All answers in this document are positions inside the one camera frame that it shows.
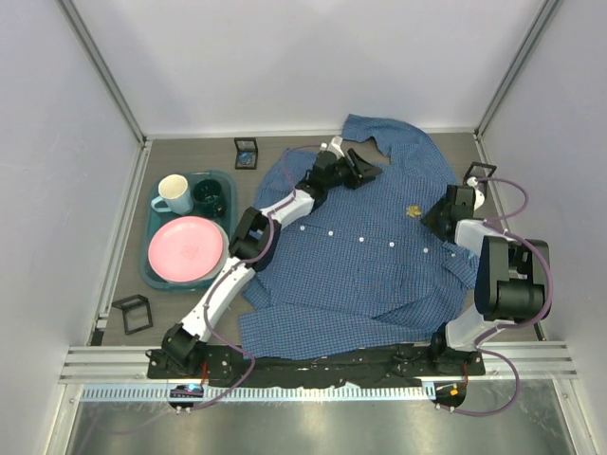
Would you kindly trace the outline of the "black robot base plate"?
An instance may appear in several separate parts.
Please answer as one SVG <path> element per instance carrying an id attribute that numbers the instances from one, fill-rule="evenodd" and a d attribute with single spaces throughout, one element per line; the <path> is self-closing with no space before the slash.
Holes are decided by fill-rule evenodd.
<path id="1" fill-rule="evenodd" d="M 243 388 L 326 389 L 347 383 L 369 388 L 419 385 L 423 377 L 482 376 L 481 355 L 447 350 L 435 355 L 429 347 L 396 344 L 359 349 L 340 355 L 307 360 L 261 357 L 249 372 L 250 360 L 228 346 L 211 345 L 191 367 L 181 367 L 161 350 L 146 352 L 150 379 L 192 380 L 206 378 L 214 387 L 227 388 L 243 379 Z"/>

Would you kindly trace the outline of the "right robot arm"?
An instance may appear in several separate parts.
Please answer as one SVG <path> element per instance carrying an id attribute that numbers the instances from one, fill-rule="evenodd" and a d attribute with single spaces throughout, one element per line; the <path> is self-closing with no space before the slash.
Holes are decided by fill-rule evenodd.
<path id="1" fill-rule="evenodd" d="M 474 304 L 432 335 L 425 357 L 434 371 L 459 373 L 479 360 L 479 348 L 505 330 L 544 319 L 553 300 L 547 242 L 499 230 L 474 217 L 485 200 L 487 177 L 470 177 L 446 194 L 421 223 L 440 240 L 460 246 L 479 259 Z"/>

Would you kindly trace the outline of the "blue plaid shirt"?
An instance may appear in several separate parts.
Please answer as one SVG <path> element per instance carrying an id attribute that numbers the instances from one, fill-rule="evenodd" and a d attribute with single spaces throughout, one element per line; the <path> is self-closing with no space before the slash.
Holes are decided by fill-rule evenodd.
<path id="1" fill-rule="evenodd" d="M 475 285 L 477 258 L 406 213 L 428 211 L 456 180 L 432 139 L 406 122 L 357 115 L 341 134 L 373 140 L 387 162 L 372 182 L 332 189 L 282 230 L 271 263 L 244 291 L 252 310 L 239 319 L 242 344 L 257 357 L 301 360 L 424 341 L 461 314 Z"/>

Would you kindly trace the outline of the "gold leaf brooch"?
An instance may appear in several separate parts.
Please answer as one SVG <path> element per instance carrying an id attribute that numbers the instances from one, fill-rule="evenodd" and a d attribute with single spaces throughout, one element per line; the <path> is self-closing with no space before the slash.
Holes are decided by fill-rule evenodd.
<path id="1" fill-rule="evenodd" d="M 406 213 L 409 217 L 414 219 L 419 219 L 423 214 L 419 206 L 409 206 L 406 210 Z"/>

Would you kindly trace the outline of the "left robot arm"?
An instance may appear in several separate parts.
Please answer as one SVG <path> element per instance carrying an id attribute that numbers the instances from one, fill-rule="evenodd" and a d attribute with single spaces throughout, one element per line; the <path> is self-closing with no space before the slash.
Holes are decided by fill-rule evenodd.
<path id="1" fill-rule="evenodd" d="M 323 144 L 302 180 L 288 196 L 263 208 L 248 208 L 229 243 L 229 257 L 195 308 L 167 331 L 152 366 L 172 376 L 190 378 L 205 362 L 214 327 L 241 289 L 271 263 L 284 228 L 311 214 L 330 190 L 358 189 L 379 177 L 382 169 L 354 150 L 343 151 L 340 139 Z"/>

